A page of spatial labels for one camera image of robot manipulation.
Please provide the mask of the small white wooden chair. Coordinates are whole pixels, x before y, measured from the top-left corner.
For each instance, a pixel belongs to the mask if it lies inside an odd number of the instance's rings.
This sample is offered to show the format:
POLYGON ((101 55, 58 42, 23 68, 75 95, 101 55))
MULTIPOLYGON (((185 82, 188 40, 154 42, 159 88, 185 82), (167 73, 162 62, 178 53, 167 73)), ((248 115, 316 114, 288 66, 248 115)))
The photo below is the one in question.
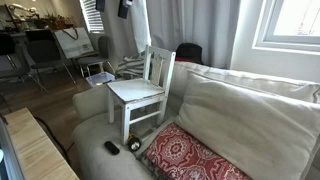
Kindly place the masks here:
POLYGON ((129 140, 129 127, 137 122, 157 117, 157 124, 164 121, 166 104, 173 74, 175 52, 146 46, 142 78, 111 81, 108 88, 109 122, 114 122, 114 101, 122 107, 122 144, 129 140), (158 103, 158 110, 131 120, 131 111, 158 103))

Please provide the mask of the large beige back pillow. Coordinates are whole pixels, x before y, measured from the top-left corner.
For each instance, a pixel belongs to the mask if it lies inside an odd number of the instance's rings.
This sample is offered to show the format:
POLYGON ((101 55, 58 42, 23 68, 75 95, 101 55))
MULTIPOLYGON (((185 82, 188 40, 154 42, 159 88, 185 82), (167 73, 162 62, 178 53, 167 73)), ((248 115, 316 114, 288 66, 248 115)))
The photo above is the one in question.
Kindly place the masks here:
POLYGON ((320 107, 190 71, 175 122, 253 180, 304 180, 320 107))

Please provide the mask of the grey office chair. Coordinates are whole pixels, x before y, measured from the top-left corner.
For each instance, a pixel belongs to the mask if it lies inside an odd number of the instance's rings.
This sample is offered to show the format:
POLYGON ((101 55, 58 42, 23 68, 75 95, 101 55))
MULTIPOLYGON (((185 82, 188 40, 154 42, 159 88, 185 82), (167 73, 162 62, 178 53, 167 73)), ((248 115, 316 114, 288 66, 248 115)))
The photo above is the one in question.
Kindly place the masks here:
POLYGON ((98 38, 98 52, 90 55, 83 55, 78 60, 80 72, 84 77, 84 68, 86 68, 88 75, 90 75, 90 66, 98 65, 100 71, 103 72, 103 64, 107 63, 112 72, 115 72, 114 68, 109 61, 109 38, 107 36, 100 36, 98 38))

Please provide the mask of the black chair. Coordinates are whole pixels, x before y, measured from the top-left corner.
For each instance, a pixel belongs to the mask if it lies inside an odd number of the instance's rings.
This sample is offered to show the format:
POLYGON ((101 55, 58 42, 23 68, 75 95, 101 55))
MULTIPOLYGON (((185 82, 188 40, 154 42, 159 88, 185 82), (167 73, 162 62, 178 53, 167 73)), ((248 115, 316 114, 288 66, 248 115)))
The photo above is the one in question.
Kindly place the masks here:
POLYGON ((26 45, 27 52, 34 61, 34 64, 31 66, 32 69, 38 72, 40 69, 49 67, 56 68, 57 66, 62 65, 69 74, 73 83, 75 83, 72 74, 60 55, 59 48, 56 44, 53 33, 50 30, 29 30, 26 31, 25 34, 28 39, 28 43, 26 45))

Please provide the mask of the grey white patterned blanket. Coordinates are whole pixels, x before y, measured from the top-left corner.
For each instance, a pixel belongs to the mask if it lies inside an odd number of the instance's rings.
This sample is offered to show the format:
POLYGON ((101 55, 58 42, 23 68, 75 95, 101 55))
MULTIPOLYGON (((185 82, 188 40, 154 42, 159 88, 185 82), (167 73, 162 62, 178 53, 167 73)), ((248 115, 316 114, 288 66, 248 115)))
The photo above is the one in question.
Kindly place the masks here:
POLYGON ((145 52, 135 56, 124 56, 116 69, 116 75, 124 79, 142 77, 144 73, 145 52))

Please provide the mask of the black hat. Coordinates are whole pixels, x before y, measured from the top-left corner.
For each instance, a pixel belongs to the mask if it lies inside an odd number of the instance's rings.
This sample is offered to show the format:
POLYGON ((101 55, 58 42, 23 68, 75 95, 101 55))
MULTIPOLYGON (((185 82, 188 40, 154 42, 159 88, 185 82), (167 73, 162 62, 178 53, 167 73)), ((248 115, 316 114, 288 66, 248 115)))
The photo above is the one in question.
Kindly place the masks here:
POLYGON ((193 43, 181 43, 176 50, 176 60, 203 65, 202 47, 193 43))

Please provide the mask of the yellow black flashlight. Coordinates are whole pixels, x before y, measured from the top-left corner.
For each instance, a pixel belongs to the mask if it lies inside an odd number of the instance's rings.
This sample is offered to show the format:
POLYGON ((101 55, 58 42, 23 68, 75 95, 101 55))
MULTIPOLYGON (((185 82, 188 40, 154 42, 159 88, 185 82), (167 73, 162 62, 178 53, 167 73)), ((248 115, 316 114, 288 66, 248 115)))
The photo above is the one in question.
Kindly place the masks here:
POLYGON ((136 152, 141 147, 141 141, 134 134, 129 135, 128 148, 131 152, 136 152))

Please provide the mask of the red patterned cushion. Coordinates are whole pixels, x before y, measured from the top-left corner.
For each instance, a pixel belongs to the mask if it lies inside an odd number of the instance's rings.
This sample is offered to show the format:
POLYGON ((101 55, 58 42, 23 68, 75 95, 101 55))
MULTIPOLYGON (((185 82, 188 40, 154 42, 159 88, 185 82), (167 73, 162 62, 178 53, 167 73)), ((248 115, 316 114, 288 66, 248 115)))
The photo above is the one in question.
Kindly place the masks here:
POLYGON ((164 180, 251 180, 174 123, 157 134, 145 160, 155 175, 164 180))

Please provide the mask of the white grey curtain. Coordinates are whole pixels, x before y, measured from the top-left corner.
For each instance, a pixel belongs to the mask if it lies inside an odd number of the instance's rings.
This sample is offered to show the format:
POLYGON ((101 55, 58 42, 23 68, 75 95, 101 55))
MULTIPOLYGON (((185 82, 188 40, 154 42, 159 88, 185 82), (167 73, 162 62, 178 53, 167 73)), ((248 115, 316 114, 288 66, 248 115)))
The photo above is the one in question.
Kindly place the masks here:
POLYGON ((113 56, 136 55, 147 41, 170 51, 194 43, 204 64, 230 67, 241 0, 133 0, 126 18, 120 4, 105 0, 101 13, 113 56))

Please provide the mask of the beige fabric sofa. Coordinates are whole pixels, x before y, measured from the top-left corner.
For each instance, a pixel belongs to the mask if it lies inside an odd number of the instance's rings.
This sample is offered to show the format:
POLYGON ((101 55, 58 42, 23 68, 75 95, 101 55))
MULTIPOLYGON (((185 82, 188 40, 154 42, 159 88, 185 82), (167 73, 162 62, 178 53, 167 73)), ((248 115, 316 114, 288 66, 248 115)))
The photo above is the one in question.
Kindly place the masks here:
MULTIPOLYGON (((174 65, 165 117, 178 114, 187 86, 187 73, 195 71, 214 79, 278 94, 306 102, 319 101, 320 84, 283 77, 224 70, 190 62, 174 65)), ((78 152, 85 180, 150 180, 150 171, 136 160, 120 140, 122 110, 115 110, 115 122, 108 122, 108 95, 105 85, 96 86, 73 96, 73 104, 80 119, 72 137, 78 152), (112 155, 104 146, 111 141, 120 153, 112 155)))

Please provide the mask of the white paper shopping bag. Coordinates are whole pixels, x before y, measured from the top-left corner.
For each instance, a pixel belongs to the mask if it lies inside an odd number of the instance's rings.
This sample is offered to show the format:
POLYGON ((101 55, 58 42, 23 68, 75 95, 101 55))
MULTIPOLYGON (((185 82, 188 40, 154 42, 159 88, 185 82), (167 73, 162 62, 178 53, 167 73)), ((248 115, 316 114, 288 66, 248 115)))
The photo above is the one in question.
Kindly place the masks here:
POLYGON ((94 48, 84 28, 69 28, 54 32, 67 59, 93 52, 94 48))

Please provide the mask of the light wooden table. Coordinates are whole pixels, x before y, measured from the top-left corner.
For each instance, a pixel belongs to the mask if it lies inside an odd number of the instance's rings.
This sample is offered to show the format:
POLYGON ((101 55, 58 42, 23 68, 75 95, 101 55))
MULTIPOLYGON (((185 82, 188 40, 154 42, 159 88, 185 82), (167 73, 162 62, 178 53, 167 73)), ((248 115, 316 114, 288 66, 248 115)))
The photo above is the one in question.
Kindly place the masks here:
POLYGON ((27 108, 5 118, 25 180, 80 180, 27 108))

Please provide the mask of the white window frame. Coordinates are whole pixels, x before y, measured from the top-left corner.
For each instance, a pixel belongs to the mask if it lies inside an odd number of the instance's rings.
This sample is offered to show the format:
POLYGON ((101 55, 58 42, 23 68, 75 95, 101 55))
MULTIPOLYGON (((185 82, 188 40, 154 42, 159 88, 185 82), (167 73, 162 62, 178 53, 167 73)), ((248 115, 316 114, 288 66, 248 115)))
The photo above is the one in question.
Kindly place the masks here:
POLYGON ((320 54, 320 0, 263 0, 254 49, 320 54))

